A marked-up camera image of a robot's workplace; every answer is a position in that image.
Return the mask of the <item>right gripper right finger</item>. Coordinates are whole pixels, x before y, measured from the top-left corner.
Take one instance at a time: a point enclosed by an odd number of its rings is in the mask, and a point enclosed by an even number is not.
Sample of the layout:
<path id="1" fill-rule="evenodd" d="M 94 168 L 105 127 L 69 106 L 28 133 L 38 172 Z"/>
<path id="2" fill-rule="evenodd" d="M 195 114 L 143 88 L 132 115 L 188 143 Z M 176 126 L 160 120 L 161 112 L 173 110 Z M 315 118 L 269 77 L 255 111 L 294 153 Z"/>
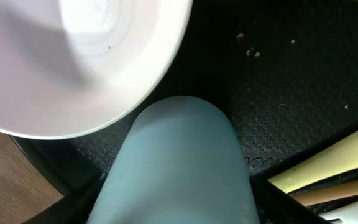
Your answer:
<path id="1" fill-rule="evenodd" d="M 250 178 L 250 183 L 261 223 L 266 223 L 267 221 L 271 221 L 272 223 L 330 223 L 321 218 L 320 215 L 358 201 L 357 195 L 330 202 L 303 206 L 292 198 L 294 195 L 326 189 L 358 180 L 358 169 L 328 177 L 327 179 L 320 180 L 289 193 L 281 191 L 269 182 L 269 178 L 307 160 L 356 131 L 358 131 L 358 121 L 334 134 L 327 140 L 281 162 L 277 162 L 268 169 L 253 175 Z"/>

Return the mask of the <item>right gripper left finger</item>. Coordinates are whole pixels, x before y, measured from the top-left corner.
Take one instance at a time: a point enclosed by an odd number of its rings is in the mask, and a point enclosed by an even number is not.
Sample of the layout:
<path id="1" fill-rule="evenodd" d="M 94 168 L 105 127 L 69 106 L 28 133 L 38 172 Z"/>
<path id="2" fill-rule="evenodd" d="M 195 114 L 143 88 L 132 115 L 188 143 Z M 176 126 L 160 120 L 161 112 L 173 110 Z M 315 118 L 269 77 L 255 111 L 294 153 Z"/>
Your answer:
<path id="1" fill-rule="evenodd" d="M 86 223 L 105 180 L 102 174 L 22 224 Z"/>

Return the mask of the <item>wooden chopstick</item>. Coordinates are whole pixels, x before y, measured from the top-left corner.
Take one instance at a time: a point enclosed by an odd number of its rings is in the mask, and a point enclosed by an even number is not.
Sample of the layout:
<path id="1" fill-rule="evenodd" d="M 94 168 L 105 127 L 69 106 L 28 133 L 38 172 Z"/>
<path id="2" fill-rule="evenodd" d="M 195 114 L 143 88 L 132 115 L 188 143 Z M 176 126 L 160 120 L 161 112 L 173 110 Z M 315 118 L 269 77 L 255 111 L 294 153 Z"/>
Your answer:
<path id="1" fill-rule="evenodd" d="M 310 206 L 342 198 L 358 195 L 358 180 L 326 189 L 315 190 L 304 194 L 294 195 L 292 198 L 303 206 Z"/>

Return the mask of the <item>light blue plastic cup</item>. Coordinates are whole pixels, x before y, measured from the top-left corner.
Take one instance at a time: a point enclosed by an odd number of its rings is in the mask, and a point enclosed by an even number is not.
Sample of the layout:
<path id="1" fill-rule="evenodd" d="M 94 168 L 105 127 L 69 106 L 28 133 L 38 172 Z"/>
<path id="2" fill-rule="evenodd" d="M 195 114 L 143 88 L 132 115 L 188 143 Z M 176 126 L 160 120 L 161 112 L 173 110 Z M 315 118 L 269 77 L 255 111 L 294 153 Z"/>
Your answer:
<path id="1" fill-rule="evenodd" d="M 231 122 L 192 96 L 141 112 L 88 217 L 88 223 L 258 222 Z"/>

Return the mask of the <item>pink small bowl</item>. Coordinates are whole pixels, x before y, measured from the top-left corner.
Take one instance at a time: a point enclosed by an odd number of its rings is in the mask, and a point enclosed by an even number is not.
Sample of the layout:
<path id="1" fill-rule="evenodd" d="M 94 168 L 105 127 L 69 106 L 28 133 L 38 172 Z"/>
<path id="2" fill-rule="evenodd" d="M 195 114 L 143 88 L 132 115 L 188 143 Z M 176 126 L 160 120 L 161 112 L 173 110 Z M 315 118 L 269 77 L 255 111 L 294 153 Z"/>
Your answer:
<path id="1" fill-rule="evenodd" d="M 67 139 L 103 129 L 155 89 L 192 0 L 0 0 L 0 132 Z"/>

